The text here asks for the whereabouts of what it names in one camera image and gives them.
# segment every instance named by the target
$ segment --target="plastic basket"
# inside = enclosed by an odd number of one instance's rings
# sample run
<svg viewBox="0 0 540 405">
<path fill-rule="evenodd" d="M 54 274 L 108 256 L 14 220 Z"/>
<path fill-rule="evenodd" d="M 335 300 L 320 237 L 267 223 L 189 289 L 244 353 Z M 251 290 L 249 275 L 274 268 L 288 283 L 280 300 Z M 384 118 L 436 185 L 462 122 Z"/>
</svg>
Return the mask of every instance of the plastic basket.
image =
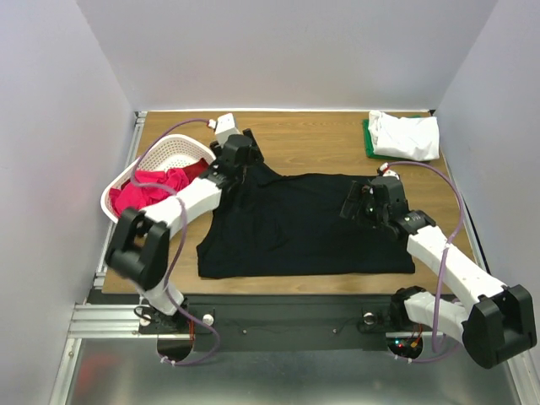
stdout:
<svg viewBox="0 0 540 405">
<path fill-rule="evenodd" d="M 213 152 L 202 143 L 186 135 L 169 135 L 157 142 L 149 150 L 139 165 L 140 170 L 167 171 L 173 167 L 185 167 L 197 163 L 200 159 L 210 165 L 216 158 Z M 129 180 L 135 159 L 101 194 L 101 209 L 114 223 L 118 221 L 111 206 L 109 190 L 121 188 Z"/>
</svg>

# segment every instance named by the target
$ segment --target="white wall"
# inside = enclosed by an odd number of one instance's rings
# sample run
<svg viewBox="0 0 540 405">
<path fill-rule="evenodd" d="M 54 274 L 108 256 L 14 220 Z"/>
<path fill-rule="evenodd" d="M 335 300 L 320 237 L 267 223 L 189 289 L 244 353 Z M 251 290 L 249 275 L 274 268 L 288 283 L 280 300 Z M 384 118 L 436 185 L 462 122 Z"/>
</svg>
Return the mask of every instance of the white wall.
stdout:
<svg viewBox="0 0 540 405">
<path fill-rule="evenodd" d="M 437 112 L 489 267 L 529 289 L 538 325 L 539 73 L 540 2 L 500 0 Z"/>
<path fill-rule="evenodd" d="M 73 0 L 0 2 L 0 403 L 48 403 L 132 108 Z"/>
<path fill-rule="evenodd" d="M 435 108 L 495 0 L 77 0 L 138 110 Z"/>
</svg>

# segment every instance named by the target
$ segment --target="black t-shirt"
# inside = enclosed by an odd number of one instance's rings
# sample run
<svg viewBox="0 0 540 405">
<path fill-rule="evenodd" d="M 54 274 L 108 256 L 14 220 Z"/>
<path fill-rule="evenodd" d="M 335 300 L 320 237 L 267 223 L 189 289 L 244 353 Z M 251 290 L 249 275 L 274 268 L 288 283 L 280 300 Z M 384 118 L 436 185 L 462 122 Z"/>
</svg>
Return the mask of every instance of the black t-shirt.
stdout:
<svg viewBox="0 0 540 405">
<path fill-rule="evenodd" d="M 380 231 L 339 217 L 358 175 L 279 175 L 251 167 L 213 212 L 197 247 L 199 276 L 414 273 L 411 256 Z"/>
</svg>

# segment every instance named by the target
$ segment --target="wooden tabletop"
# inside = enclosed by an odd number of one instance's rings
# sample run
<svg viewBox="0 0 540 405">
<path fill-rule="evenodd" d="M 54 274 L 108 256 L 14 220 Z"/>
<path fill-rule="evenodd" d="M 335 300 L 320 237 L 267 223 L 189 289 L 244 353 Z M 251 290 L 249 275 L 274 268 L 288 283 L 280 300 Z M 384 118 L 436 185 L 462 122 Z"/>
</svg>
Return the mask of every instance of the wooden tabletop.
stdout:
<svg viewBox="0 0 540 405">
<path fill-rule="evenodd" d="M 395 116 L 427 116 L 427 113 L 392 113 Z M 162 132 L 187 118 L 216 118 L 219 112 L 149 112 L 138 146 L 140 155 Z M 362 121 L 367 112 L 237 112 L 240 129 L 251 128 L 264 153 L 265 163 L 281 175 L 302 173 L 343 173 L 375 175 L 383 160 L 365 156 Z M 174 133 L 183 133 L 209 144 L 213 133 L 201 123 L 188 124 Z M 431 162 L 446 173 L 443 159 Z M 456 226 L 458 210 L 451 189 L 434 173 L 419 167 L 400 166 L 411 209 L 421 209 L 449 235 Z M 419 285 L 434 292 L 435 275 L 415 260 L 415 274 L 343 274 L 329 276 L 281 276 L 203 279 L 197 275 L 196 246 L 210 227 L 211 213 L 205 213 L 188 226 L 181 258 L 170 280 L 184 294 L 393 294 L 401 287 Z M 180 234 L 170 243 L 174 256 Z M 463 230 L 455 245 L 473 259 Z M 103 292 L 125 294 L 135 288 L 109 270 Z"/>
</svg>

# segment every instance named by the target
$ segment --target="white towel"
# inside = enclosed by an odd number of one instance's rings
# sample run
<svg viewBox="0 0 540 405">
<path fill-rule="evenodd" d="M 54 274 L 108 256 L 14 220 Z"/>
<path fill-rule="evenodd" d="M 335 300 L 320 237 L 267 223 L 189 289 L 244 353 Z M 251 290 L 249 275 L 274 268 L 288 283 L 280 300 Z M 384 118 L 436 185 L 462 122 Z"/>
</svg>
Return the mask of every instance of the white towel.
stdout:
<svg viewBox="0 0 540 405">
<path fill-rule="evenodd" d="M 397 118 L 382 111 L 370 111 L 368 126 L 373 152 L 417 161 L 439 158 L 437 118 Z"/>
</svg>

